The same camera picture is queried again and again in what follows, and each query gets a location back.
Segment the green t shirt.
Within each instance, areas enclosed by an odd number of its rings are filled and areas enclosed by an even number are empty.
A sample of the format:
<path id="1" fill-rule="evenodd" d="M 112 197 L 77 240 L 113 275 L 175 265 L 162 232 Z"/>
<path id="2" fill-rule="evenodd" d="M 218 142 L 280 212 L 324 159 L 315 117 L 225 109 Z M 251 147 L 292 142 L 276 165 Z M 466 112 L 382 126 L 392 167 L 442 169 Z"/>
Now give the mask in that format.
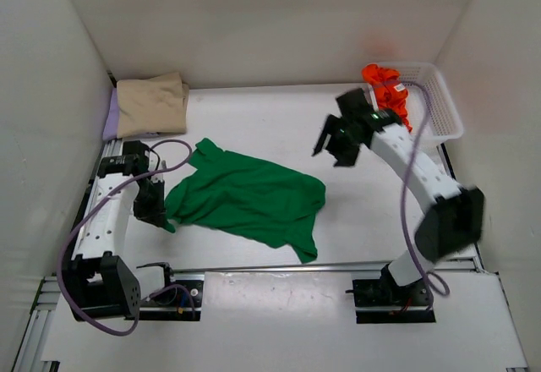
<path id="1" fill-rule="evenodd" d="M 303 264 L 317 259 L 313 229 L 326 192 L 318 178 L 223 150 L 210 139 L 196 145 L 189 165 L 194 173 L 165 199 L 168 219 L 273 249 L 288 245 Z"/>

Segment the purple t shirt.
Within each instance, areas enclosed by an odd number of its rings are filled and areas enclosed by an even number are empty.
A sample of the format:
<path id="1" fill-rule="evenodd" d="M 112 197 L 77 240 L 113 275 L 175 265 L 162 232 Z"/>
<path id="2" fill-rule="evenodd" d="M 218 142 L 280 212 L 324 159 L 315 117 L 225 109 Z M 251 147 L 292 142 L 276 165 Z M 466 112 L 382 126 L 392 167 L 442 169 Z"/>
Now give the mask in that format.
<path id="1" fill-rule="evenodd" d="M 107 114 L 107 120 L 102 132 L 102 140 L 108 142 L 111 140 L 117 140 L 118 123 L 119 123 L 120 109 L 117 100 L 117 89 L 112 89 L 111 99 L 109 103 L 109 111 Z"/>

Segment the beige t shirt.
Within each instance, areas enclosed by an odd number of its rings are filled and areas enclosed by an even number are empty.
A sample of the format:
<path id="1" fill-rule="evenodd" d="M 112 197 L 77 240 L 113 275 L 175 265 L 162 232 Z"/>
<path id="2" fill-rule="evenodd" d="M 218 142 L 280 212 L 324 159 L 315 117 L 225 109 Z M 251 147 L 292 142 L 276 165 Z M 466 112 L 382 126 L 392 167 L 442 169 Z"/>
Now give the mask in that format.
<path id="1" fill-rule="evenodd" d="M 189 87 L 179 72 L 117 83 L 118 138 L 140 134 L 184 134 Z"/>

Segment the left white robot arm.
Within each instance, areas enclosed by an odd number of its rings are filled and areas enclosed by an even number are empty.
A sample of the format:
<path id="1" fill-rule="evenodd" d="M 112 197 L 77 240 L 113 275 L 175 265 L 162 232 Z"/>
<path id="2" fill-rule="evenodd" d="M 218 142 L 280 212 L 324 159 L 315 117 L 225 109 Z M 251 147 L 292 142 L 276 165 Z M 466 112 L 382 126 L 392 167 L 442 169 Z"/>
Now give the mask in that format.
<path id="1" fill-rule="evenodd" d="M 159 163 L 138 140 L 124 143 L 120 155 L 100 162 L 91 217 L 62 265 L 69 297 L 94 320 L 134 318 L 141 299 L 169 282 L 165 265 L 131 270 L 121 258 L 130 218 L 159 228 L 167 224 Z"/>

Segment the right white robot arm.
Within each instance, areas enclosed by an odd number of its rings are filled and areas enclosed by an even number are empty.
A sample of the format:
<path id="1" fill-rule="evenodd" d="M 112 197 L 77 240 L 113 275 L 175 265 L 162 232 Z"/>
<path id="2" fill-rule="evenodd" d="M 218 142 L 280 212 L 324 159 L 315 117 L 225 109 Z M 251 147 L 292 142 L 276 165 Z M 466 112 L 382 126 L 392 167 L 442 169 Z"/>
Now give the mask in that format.
<path id="1" fill-rule="evenodd" d="M 382 269 L 377 295 L 397 301 L 417 282 L 425 285 L 428 294 L 448 295 L 448 286 L 433 286 L 429 273 L 450 254 L 480 240 L 483 192 L 477 187 L 467 188 L 443 173 L 418 148 L 419 137 L 411 136 L 391 109 L 374 109 L 363 89 L 349 90 L 336 102 L 341 114 L 326 118 L 314 153 L 327 150 L 335 157 L 337 167 L 352 167 L 361 147 L 366 146 L 402 180 L 401 197 L 413 194 L 424 214 L 415 232 L 410 233 L 406 204 L 400 204 L 407 250 Z"/>

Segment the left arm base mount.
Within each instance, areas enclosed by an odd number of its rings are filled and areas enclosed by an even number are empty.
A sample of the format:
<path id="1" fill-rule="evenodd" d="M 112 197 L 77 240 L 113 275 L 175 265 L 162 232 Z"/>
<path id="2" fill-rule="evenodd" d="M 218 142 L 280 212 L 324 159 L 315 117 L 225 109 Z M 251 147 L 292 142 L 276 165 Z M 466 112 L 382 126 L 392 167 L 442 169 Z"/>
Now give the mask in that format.
<path id="1" fill-rule="evenodd" d="M 139 265 L 134 270 L 142 288 L 142 321 L 200 321 L 205 273 L 175 271 L 167 262 Z"/>

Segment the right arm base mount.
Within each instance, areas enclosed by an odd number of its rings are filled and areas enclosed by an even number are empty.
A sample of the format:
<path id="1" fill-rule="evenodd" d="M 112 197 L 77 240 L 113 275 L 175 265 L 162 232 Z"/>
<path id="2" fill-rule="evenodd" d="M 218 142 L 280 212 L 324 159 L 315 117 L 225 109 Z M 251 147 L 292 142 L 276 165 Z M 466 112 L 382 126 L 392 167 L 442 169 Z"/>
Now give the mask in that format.
<path id="1" fill-rule="evenodd" d="M 352 295 L 356 322 L 360 325 L 431 324 L 434 311 L 422 281 L 406 287 L 389 287 L 380 279 L 354 279 L 345 291 Z"/>

